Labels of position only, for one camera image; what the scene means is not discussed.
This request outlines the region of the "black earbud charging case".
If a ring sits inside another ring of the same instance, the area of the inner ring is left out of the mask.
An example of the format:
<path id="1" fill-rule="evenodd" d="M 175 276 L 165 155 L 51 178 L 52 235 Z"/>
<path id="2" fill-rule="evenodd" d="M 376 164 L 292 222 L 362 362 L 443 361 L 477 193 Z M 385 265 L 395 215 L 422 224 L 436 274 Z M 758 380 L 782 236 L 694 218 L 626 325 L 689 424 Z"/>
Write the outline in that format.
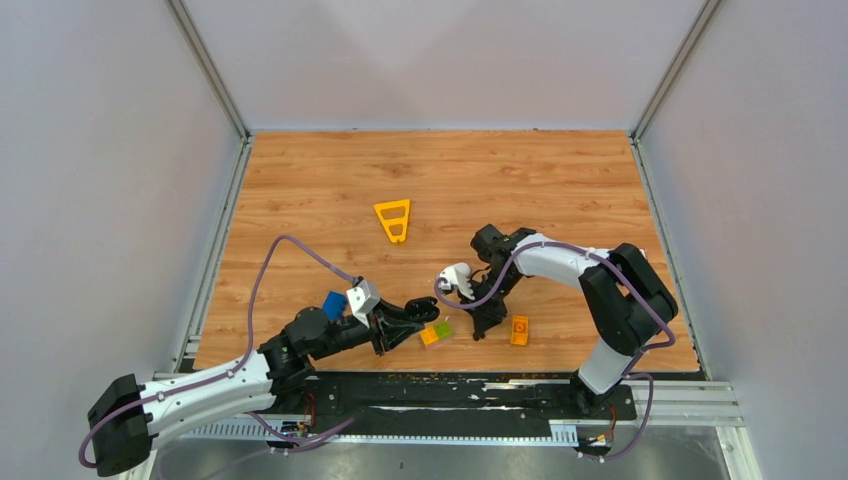
<path id="1" fill-rule="evenodd" d="M 406 318 L 411 322 L 426 324 L 440 316 L 438 300 L 427 296 L 409 300 L 404 306 Z"/>

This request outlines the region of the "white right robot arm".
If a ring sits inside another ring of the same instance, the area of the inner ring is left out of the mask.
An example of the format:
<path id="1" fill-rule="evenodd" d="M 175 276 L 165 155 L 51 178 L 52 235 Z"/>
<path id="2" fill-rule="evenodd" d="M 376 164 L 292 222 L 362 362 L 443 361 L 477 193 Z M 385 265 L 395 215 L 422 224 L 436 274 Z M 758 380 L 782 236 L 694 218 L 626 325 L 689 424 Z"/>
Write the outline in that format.
<path id="1" fill-rule="evenodd" d="M 599 339 L 577 369 L 571 403 L 584 417 L 596 417 L 611 403 L 610 390 L 632 369 L 650 340 L 668 333 L 678 304 L 645 254 L 630 243 L 593 249 L 555 241 L 533 229 L 504 234 L 493 225 L 470 242 L 485 275 L 476 280 L 459 264 L 441 284 L 457 293 L 470 312 L 473 337 L 484 338 L 507 315 L 506 296 L 524 278 L 541 277 L 582 293 Z"/>

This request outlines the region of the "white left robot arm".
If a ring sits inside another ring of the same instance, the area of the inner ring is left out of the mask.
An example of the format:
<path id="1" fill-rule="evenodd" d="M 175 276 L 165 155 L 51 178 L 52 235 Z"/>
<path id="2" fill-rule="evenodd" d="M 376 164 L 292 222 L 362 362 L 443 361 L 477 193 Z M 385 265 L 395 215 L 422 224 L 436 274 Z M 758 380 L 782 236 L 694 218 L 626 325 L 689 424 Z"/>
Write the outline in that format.
<path id="1" fill-rule="evenodd" d="M 279 334 L 225 364 L 166 381 L 113 380 L 87 413 L 90 431 L 80 463 L 100 477 L 123 473 L 177 437 L 236 414 L 276 406 L 298 411 L 306 400 L 314 361 L 369 344 L 383 355 L 438 318 L 433 297 L 399 307 L 384 300 L 364 311 L 330 317 L 319 307 L 300 310 Z"/>

